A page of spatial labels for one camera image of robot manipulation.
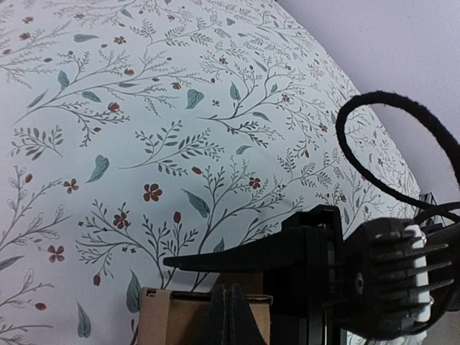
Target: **red flower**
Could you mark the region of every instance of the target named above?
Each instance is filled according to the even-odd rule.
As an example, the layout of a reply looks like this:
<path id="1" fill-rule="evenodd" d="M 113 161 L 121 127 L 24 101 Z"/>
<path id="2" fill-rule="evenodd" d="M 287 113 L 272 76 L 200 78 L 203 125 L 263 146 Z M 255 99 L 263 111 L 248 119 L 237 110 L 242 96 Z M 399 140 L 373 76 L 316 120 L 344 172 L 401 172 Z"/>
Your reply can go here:
<path id="1" fill-rule="evenodd" d="M 182 218 L 182 215 L 180 214 L 180 212 L 177 212 L 177 211 L 176 211 L 176 212 L 174 213 L 174 222 L 177 223 L 177 224 L 179 224 L 181 218 Z"/>
<path id="2" fill-rule="evenodd" d="M 124 39 L 123 36 L 120 36 L 120 37 L 115 37 L 114 42 L 118 45 L 122 45 L 123 43 L 126 43 L 127 41 Z"/>
<path id="3" fill-rule="evenodd" d="M 43 310 L 46 309 L 46 304 L 44 304 L 44 303 L 37 303 L 37 304 L 35 305 L 35 308 L 38 309 L 39 311 L 43 311 Z"/>
<path id="4" fill-rule="evenodd" d="M 201 175 L 202 172 L 201 172 L 201 169 L 199 167 L 192 167 L 192 171 L 196 174 L 196 175 Z"/>
<path id="5" fill-rule="evenodd" d="M 249 185 L 250 185 L 253 189 L 258 189 L 258 188 L 260 188 L 260 179 L 259 179 L 259 178 L 250 178 L 250 179 L 249 179 Z"/>
<path id="6" fill-rule="evenodd" d="M 110 102 L 107 109 L 110 110 L 112 113 L 116 113 L 118 110 L 120 110 L 120 106 L 117 102 Z"/>
<path id="7" fill-rule="evenodd" d="M 67 188 L 67 194 L 72 194 L 72 191 L 77 191 L 80 187 L 77 186 L 77 180 L 73 178 L 70 182 L 65 181 L 63 186 Z"/>
<path id="8" fill-rule="evenodd" d="M 30 33 L 24 32 L 23 34 L 19 35 L 19 38 L 23 41 L 28 40 L 30 38 Z"/>
<path id="9" fill-rule="evenodd" d="M 154 183 L 153 185 L 145 185 L 144 190 L 146 191 L 146 193 L 144 194 L 145 201 L 159 201 L 160 196 L 163 194 L 163 191 L 156 183 Z"/>
<path id="10" fill-rule="evenodd" d="M 49 258 L 49 261 L 54 264 L 55 261 L 57 260 L 58 262 L 64 261 L 64 256 L 61 255 L 64 252 L 64 247 L 59 246 L 57 250 L 55 249 L 55 246 L 49 246 L 48 247 L 48 253 L 51 253 L 52 255 Z"/>
<path id="11" fill-rule="evenodd" d="M 127 221 L 127 214 L 124 212 L 121 212 L 120 215 L 116 214 L 114 216 L 114 225 L 118 229 L 123 229 L 123 228 L 127 228 L 128 226 L 130 226 L 131 223 Z"/>
<path id="12" fill-rule="evenodd" d="M 30 22 L 33 22 L 33 21 L 34 21 L 34 18 L 33 18 L 33 17 L 25 17 L 22 21 L 23 21 L 25 24 L 29 24 Z"/>
<path id="13" fill-rule="evenodd" d="M 99 274 L 93 277 L 93 285 L 99 286 L 101 284 L 101 276 Z"/>

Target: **brown box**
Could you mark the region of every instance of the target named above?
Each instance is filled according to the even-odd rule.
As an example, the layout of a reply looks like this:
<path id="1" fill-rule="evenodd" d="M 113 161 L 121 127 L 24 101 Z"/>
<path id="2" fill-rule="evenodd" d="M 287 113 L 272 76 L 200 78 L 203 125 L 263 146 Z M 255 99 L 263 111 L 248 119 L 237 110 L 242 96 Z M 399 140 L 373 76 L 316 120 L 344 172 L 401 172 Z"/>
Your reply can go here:
<path id="1" fill-rule="evenodd" d="M 210 293 L 156 290 L 141 291 L 138 345 L 189 345 L 201 328 Z M 266 295 L 247 295 L 259 331 L 270 343 L 270 304 Z"/>

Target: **floral pattern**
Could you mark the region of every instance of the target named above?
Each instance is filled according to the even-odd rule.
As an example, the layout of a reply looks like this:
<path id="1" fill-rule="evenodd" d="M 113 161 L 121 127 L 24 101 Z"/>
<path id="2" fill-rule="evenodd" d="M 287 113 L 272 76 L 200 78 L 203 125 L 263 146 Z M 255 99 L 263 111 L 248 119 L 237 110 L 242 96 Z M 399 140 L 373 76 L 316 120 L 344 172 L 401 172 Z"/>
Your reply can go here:
<path id="1" fill-rule="evenodd" d="M 319 203 L 344 236 L 414 213 L 344 159 L 336 114 L 357 90 L 274 0 L 3 0 L 0 77 L 0 344 L 134 345 L 141 286 L 213 282 L 164 257 L 246 244 Z M 418 196 L 372 110 L 346 134 Z"/>

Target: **lavender wall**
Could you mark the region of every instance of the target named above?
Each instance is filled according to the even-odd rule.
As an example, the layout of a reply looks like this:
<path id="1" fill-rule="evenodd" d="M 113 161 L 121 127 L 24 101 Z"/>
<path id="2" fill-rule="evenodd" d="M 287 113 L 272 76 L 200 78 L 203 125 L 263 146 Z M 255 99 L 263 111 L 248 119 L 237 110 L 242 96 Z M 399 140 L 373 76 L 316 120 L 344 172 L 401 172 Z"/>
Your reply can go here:
<path id="1" fill-rule="evenodd" d="M 278 0 L 361 92 L 395 91 L 426 105 L 460 139 L 460 1 Z M 375 111 L 422 191 L 460 200 L 448 160 L 409 115 Z"/>

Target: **white wall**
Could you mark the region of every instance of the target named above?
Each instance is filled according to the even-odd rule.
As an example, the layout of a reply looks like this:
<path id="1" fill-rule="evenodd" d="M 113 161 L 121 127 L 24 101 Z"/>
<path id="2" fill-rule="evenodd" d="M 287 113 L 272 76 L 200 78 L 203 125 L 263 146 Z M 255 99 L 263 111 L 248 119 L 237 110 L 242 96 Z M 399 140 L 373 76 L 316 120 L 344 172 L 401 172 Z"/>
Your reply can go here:
<path id="1" fill-rule="evenodd" d="M 395 91 L 427 106 L 460 139 L 459 0 L 278 0 L 361 92 Z M 460 200 L 448 160 L 416 120 L 375 107 L 422 188 Z"/>

